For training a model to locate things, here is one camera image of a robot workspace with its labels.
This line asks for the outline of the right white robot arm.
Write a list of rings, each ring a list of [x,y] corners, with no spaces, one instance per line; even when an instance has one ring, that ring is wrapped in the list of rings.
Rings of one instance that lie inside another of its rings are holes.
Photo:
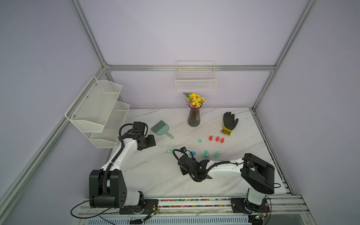
[[[183,175],[189,175],[195,182],[221,177],[243,178],[251,188],[247,192],[248,203],[260,206],[263,199],[273,195],[278,186],[275,184],[275,167],[251,153],[243,158],[228,161],[197,161],[194,154],[185,147],[172,150]]]

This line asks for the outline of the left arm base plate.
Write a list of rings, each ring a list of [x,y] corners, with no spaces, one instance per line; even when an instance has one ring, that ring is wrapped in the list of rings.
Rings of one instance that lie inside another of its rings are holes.
[[[150,214],[154,212],[154,209],[158,208],[158,199],[144,199],[139,202],[138,205],[123,206],[119,210],[121,215],[138,215],[138,214]]]

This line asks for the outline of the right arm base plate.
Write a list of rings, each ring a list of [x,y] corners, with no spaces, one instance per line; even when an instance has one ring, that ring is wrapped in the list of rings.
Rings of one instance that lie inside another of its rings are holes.
[[[269,213],[270,208],[266,198],[262,200],[260,205],[251,203],[246,198],[231,198],[231,207],[233,213],[244,213],[250,215],[252,213]]]

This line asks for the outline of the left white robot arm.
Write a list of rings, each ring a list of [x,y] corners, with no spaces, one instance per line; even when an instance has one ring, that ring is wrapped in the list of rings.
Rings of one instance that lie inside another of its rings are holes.
[[[148,125],[135,121],[120,127],[119,147],[109,161],[89,175],[89,200],[91,208],[145,208],[142,191],[127,188],[122,170],[129,158],[136,152],[156,145],[154,135],[148,135]]]

